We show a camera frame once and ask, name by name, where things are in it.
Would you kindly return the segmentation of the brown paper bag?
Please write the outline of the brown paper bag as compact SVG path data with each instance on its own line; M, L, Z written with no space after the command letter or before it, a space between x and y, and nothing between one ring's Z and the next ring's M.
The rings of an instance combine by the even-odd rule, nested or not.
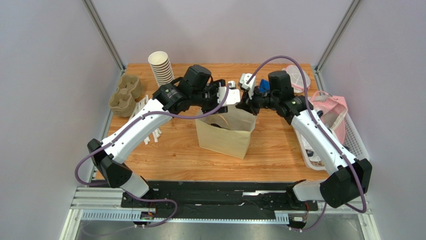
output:
M248 151L251 134L255 129L257 116L235 106L228 112L212 114L195 120L200 148L244 159Z

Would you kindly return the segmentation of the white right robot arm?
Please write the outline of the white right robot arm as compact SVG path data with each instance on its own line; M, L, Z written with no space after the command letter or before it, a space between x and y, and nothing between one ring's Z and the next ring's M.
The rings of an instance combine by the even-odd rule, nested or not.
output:
M295 95L290 75L284 71L268 74L269 91L261 92L255 76L241 75L238 86L243 94L238 109L258 115L260 109L275 110L313 148L328 173L325 180L300 180L287 187L291 208L305 201L324 201L332 208L360 197L365 202L372 174L372 165L366 159L357 159L323 124L312 104L303 96Z

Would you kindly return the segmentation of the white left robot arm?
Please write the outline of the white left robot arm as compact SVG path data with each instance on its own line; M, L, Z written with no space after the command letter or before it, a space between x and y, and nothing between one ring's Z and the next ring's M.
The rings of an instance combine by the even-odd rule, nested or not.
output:
M171 119L184 119L180 113L192 106L201 107L201 118L226 109L225 102L236 84L224 79L211 81L211 77L207 68L190 66L183 77L161 85L142 110L118 131L87 144L88 157L111 188L121 188L133 198L143 197L151 187L125 164L133 150Z

